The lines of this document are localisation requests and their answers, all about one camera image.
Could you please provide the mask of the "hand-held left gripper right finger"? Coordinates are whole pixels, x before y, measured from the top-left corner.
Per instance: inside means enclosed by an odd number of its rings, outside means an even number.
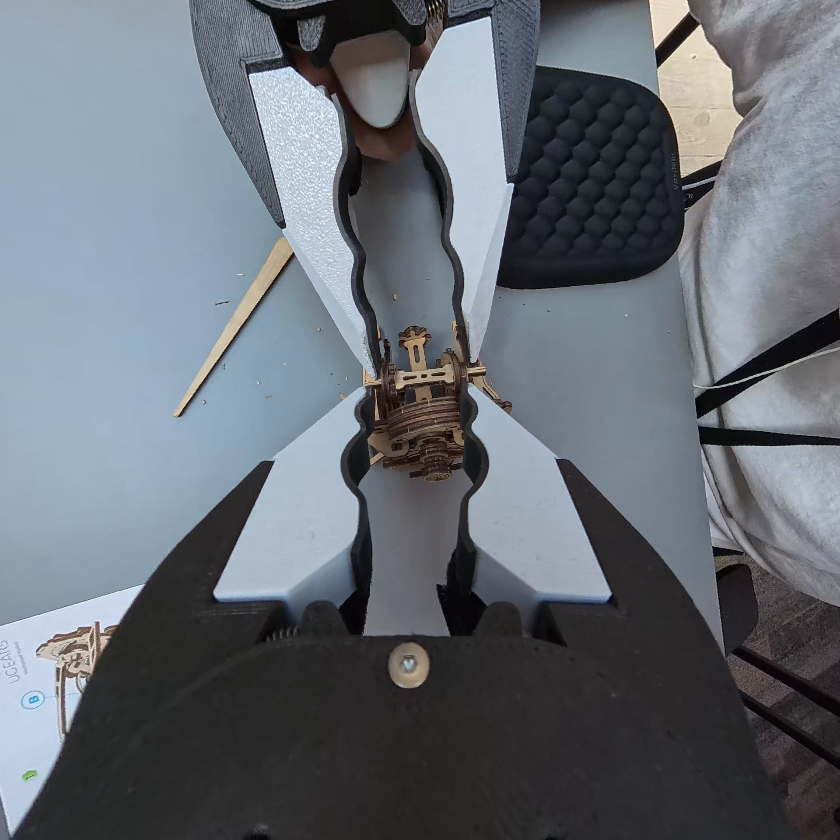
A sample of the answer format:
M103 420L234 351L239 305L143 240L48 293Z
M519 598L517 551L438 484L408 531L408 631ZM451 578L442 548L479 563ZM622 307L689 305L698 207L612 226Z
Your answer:
M471 486L438 587L450 635L471 635L495 602L512 604L526 632L545 603L608 603L611 588L555 453L475 385L460 409Z

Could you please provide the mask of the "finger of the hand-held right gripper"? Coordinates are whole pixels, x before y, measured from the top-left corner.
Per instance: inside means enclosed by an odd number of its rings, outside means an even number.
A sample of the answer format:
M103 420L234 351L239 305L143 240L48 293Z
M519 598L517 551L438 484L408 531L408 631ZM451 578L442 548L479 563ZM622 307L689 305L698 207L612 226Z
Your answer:
M248 80L285 236L350 350L375 377L382 363L377 323L350 211L361 174L350 121L338 97L289 66L253 71Z
M440 184L454 313L473 361L487 331L512 196L490 18L447 28L425 67L412 73L408 97L416 139Z

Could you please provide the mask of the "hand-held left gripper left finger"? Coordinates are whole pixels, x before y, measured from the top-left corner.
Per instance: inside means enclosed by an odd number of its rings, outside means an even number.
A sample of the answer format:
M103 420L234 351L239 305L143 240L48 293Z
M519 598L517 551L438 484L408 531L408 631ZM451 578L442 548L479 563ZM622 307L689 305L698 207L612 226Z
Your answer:
M371 467L372 391L359 388L273 459L214 590L219 602L281 602L298 622L318 601L364 629L372 540L361 481Z

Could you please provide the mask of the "wooden mechanical model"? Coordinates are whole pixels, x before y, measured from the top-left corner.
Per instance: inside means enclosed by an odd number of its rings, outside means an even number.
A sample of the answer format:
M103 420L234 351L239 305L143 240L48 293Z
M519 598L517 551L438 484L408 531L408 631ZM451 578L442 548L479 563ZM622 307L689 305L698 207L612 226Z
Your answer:
M400 332L398 345L408 355L409 369L399 369L388 339L381 373L374 378L362 370L363 386L374 394L374 430L368 437L371 466L407 470L412 478L441 481L463 467L465 434L460 420L460 397L474 385L507 413L511 403L502 401L492 388L487 368L480 360L465 360L457 323L453 322L455 347L446 349L429 366L425 349L431 336L425 327Z

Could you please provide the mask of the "grey desk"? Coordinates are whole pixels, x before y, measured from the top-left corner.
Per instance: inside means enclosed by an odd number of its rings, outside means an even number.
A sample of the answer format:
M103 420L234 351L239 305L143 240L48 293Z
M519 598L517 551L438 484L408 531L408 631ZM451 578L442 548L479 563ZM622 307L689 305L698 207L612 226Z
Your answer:
M612 596L492 603L452 636L438 600L471 481L370 467L364 629L318 601L219 602L274 457L363 387L293 257L173 413L273 246L208 96L190 2L2 3L2 574L30 596L150 573L15 838L724 838L755 755L721 655L697 422L665 453L693 500L662 560L596 477L642 466L687 374L676 258L635 280L499 287L475 360L557 456ZM415 145L351 187L364 289L395 365L454 348L443 198Z

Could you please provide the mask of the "person's right hand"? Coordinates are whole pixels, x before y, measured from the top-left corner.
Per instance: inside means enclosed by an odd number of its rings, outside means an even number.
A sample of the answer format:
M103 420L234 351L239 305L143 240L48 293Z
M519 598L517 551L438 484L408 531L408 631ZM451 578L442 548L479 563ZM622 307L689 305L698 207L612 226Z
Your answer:
M353 136L363 156L393 162L415 145L412 118L409 112L386 129L378 129L361 118L353 117Z

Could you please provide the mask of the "black honeycomb cushion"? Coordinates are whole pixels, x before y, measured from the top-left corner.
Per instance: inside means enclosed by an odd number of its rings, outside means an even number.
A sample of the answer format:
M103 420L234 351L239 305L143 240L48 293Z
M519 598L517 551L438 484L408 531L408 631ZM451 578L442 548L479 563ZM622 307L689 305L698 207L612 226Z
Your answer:
M499 287L645 277L676 252L684 213L676 131L651 90L536 67Z

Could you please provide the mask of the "thin wooden stick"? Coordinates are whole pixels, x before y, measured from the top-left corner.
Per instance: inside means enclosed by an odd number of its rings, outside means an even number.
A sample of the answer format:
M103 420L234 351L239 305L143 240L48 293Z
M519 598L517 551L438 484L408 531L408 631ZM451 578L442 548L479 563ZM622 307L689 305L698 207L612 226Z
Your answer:
M291 245L286 238L280 237L269 252L266 261L257 272L255 279L250 284L244 297L237 305L210 353L194 376L186 393L178 403L173 413L174 417L183 415L193 398L203 387L207 377L223 358L229 346L237 338L240 330L245 326L267 292L273 287L292 257L293 251Z

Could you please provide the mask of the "black office chair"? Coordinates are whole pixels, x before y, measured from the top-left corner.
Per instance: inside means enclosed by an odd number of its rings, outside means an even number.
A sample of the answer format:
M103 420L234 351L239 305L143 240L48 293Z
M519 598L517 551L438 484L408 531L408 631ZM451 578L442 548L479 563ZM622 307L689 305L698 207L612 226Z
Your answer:
M720 556L723 639L765 769L791 813L838 821L838 608Z

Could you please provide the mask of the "person's white sweatshirt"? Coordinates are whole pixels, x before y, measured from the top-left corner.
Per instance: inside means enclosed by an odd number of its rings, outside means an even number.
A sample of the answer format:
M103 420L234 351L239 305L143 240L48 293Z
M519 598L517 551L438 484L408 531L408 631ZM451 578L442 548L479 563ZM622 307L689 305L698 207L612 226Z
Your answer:
M689 9L742 116L678 251L712 544L838 606L838 2Z

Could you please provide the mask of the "assembly instruction booklet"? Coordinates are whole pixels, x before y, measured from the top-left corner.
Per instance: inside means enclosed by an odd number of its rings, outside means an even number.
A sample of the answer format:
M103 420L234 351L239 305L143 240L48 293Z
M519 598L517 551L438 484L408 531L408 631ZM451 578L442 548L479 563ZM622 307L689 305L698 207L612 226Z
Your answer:
M58 757L81 695L141 586L1 627L1 793L14 833Z

